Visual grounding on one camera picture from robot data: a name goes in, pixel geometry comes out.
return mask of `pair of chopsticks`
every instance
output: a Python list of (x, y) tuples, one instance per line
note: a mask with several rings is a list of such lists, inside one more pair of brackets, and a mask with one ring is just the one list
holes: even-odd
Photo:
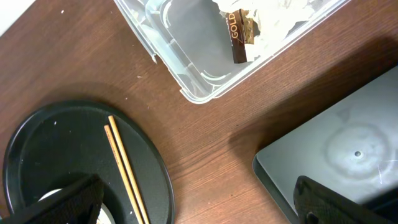
[[(108, 116), (108, 119), (109, 119), (109, 122), (111, 123), (111, 127), (113, 130), (114, 137), (116, 138), (116, 142), (118, 143), (119, 151), (120, 151), (120, 154), (122, 155), (123, 162), (120, 159), (119, 151), (116, 147), (116, 144), (113, 139), (112, 132), (111, 132), (111, 128), (109, 128), (109, 125), (105, 125), (105, 127), (104, 127), (106, 136), (108, 137), (109, 143), (110, 143), (112, 151), (113, 151), (114, 158), (116, 159), (116, 163), (118, 164), (118, 168), (119, 168), (120, 174), (122, 176), (123, 184), (127, 190), (127, 194), (129, 196), (132, 208), (134, 210), (134, 213), (136, 214), (139, 224), (143, 224), (141, 215), (144, 218), (145, 224), (149, 224), (147, 212), (145, 210), (144, 203), (142, 202), (136, 179), (134, 178), (134, 174), (132, 173), (129, 159), (127, 158), (126, 151), (124, 150), (124, 146), (122, 143), (122, 139), (120, 138), (118, 128), (116, 127), (116, 123), (114, 122), (113, 116)], [(124, 163), (124, 167), (126, 168), (127, 174), (129, 176), (128, 179), (127, 179), (126, 172), (124, 171), (124, 168), (123, 168), (123, 163)], [(136, 200), (134, 199), (134, 195), (137, 198), (139, 208), (137, 206)]]

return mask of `round indentation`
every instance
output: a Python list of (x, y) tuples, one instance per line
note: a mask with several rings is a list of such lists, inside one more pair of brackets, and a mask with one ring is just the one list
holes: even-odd
[(357, 180), (378, 176), (379, 164), (395, 158), (387, 136), (372, 124), (351, 124), (337, 130), (325, 148), (327, 163), (339, 175)]

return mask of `black tray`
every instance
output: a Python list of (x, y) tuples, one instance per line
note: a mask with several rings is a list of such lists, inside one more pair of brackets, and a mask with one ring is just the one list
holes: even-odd
[(103, 203), (116, 223), (137, 223), (104, 131), (113, 115), (151, 223), (173, 223), (174, 194), (155, 146), (122, 112), (91, 101), (64, 101), (30, 115), (4, 157), (3, 184), (11, 214), (86, 174), (105, 183)]

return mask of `wood grain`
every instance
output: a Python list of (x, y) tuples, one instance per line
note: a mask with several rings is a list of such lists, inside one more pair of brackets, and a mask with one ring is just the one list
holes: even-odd
[[(286, 222), (253, 174), (255, 153), (397, 65), (397, 11), (396, 0), (352, 0), (229, 93), (194, 105), (112, 0), (36, 0), (0, 38), (1, 155), (38, 107), (98, 100), (157, 146), (176, 223)], [(0, 206), (7, 215), (2, 189)]]

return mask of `brown wrapper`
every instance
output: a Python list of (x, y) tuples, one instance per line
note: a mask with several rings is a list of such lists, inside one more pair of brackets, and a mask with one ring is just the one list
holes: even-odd
[(248, 19), (247, 14), (248, 12), (242, 9), (226, 14), (234, 63), (247, 62), (244, 45), (254, 43), (253, 20)]

